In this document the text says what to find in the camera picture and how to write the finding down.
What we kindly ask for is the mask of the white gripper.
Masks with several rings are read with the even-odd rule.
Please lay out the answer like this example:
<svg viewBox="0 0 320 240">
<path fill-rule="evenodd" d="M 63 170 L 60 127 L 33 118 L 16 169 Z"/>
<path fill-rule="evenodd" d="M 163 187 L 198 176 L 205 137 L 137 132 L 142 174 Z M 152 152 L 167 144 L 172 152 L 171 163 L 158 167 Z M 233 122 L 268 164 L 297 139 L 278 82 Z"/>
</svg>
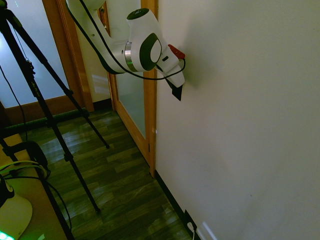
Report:
<svg viewBox="0 0 320 240">
<path fill-rule="evenodd" d="M 179 88 L 185 83 L 185 77 L 181 72 L 180 64 L 176 64 L 175 66 L 164 64 L 162 66 L 163 76 L 167 79 L 169 87 L 173 90 L 175 87 Z"/>
</svg>

